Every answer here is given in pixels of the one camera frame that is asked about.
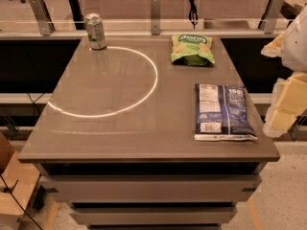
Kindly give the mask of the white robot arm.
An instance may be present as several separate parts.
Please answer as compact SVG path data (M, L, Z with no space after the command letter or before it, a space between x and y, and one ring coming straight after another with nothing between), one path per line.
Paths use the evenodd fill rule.
M263 132L277 138L307 109L307 7L284 33L261 50L261 54L281 57L282 65L293 70L286 80L278 79L275 83L272 103L265 116Z

